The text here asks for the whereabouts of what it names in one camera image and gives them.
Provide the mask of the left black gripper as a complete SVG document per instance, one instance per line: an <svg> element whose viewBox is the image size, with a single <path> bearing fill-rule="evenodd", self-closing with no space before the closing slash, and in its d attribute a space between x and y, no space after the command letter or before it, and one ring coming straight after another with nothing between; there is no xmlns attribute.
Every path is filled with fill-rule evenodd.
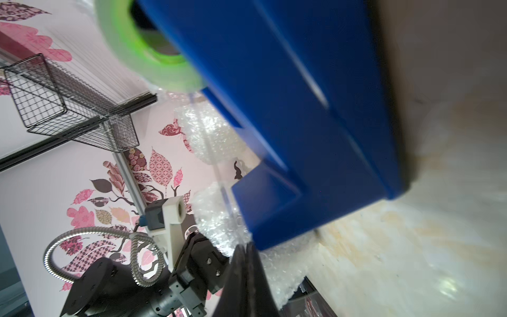
<svg viewBox="0 0 507 317"><path fill-rule="evenodd" d="M229 258L201 233L191 233L168 280L172 298L191 316L206 316L207 294L224 287Z"/></svg>

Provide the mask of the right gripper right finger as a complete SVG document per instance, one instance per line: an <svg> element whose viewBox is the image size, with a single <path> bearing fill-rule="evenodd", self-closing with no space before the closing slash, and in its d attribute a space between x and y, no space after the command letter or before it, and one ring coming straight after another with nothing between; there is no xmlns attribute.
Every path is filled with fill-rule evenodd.
<svg viewBox="0 0 507 317"><path fill-rule="evenodd" d="M246 315L278 317L259 252L254 243L246 247Z"/></svg>

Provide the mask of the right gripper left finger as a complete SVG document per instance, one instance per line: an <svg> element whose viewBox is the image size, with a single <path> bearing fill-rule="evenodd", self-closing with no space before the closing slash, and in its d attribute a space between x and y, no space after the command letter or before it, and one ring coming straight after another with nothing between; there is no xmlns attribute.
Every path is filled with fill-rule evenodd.
<svg viewBox="0 0 507 317"><path fill-rule="evenodd" d="M238 245L228 266L223 293L214 310L213 317L243 317L247 315L246 250L244 246Z"/></svg>

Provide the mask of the clear bubble wrap sheet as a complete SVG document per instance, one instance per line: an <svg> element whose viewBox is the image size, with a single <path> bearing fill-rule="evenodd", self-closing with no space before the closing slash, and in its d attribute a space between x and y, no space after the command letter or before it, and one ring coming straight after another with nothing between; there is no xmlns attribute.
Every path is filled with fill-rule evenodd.
<svg viewBox="0 0 507 317"><path fill-rule="evenodd" d="M199 232L224 256L231 257L237 245L252 242L252 234L232 197L230 184L222 187L214 182L194 194L190 202ZM318 247L317 236L314 231L310 231L259 252L278 309L289 302L310 273L315 264Z"/></svg>
<svg viewBox="0 0 507 317"><path fill-rule="evenodd" d="M181 106L174 111L182 133L197 158L207 165L229 161L247 146L233 127L209 102Z"/></svg>

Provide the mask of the blue tape dispenser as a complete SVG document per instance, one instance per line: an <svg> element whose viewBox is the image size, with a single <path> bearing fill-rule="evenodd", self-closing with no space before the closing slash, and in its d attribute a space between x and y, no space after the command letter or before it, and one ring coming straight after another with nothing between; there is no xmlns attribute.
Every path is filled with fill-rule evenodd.
<svg viewBox="0 0 507 317"><path fill-rule="evenodd" d="M260 250L408 187L370 1L95 1L107 43L201 91L260 163L232 192Z"/></svg>

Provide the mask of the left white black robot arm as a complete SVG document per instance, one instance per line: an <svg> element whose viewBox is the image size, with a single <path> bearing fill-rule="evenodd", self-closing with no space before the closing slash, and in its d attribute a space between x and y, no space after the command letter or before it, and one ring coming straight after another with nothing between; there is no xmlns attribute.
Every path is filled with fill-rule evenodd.
<svg viewBox="0 0 507 317"><path fill-rule="evenodd" d="M201 233L191 233L173 270L163 268L154 285L141 287L131 270L101 258L72 286L61 316L206 316L207 294L224 286L229 259Z"/></svg>

